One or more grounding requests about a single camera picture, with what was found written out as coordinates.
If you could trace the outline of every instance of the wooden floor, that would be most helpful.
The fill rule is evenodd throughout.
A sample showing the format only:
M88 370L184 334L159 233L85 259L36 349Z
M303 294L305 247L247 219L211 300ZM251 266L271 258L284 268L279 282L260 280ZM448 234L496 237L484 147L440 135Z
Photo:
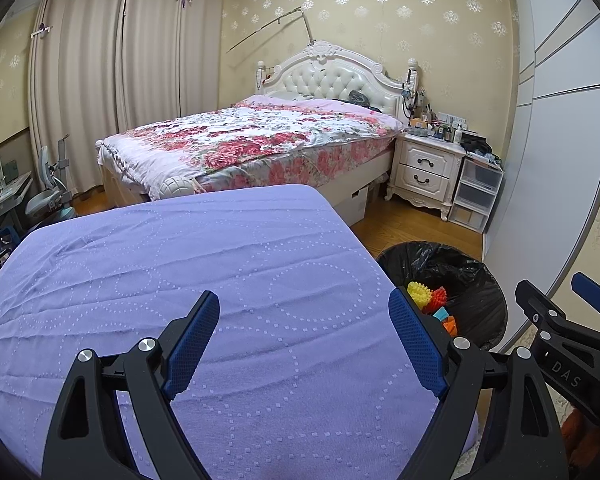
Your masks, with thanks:
M91 193L84 200L74 200L79 216L109 209L104 192ZM402 242L427 240L447 244L478 260L482 259L482 235L451 222L443 222L435 210L411 206L398 196L389 202L379 199L366 210L365 219L352 231L375 258L385 248Z

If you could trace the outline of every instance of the desk chair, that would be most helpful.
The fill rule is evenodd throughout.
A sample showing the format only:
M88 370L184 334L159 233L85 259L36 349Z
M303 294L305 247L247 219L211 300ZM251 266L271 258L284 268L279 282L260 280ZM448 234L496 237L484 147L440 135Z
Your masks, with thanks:
M35 224L29 232L77 216L75 209L70 205L72 196L66 180L69 160L65 155L64 140L68 136L58 140L58 162L54 166L49 163L48 147L43 146L40 150L38 173L45 190L27 203L25 215Z

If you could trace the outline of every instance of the headboard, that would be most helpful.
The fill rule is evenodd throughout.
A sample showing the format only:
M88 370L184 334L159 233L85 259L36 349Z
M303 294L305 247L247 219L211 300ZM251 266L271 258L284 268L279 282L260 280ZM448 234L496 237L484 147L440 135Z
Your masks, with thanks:
M258 67L266 64L258 62ZM328 41L316 41L277 65L259 94L286 91L321 99L347 99L358 90L371 105L405 122L400 104L402 83L389 79L380 63Z

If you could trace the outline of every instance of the silver bolt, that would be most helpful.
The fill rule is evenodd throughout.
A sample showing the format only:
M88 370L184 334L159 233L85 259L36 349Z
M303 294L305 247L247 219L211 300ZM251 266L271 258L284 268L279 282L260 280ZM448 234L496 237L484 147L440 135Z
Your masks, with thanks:
M80 361L81 363L85 363L87 361L90 361L92 357L93 357L93 352L91 350L89 350L89 349L82 350L78 354L78 361Z
M138 348L142 352L148 352L149 350L153 350L155 348L155 339L151 339L150 337L142 339L142 341L138 343Z
M467 350L471 346L471 343L465 337L456 337L454 339L454 346L460 350Z
M531 359L531 352L529 351L529 348L519 346L516 348L516 354L518 354L518 357L522 359Z

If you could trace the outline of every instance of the trash can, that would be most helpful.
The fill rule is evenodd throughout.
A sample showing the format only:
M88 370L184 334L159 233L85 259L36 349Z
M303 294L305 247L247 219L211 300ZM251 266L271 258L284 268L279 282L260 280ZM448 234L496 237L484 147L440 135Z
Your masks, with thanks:
M483 350L496 346L507 326L507 303L487 267L456 248L432 242L407 242L378 256L378 264L395 286L420 282L443 286L446 310L456 319L458 335Z

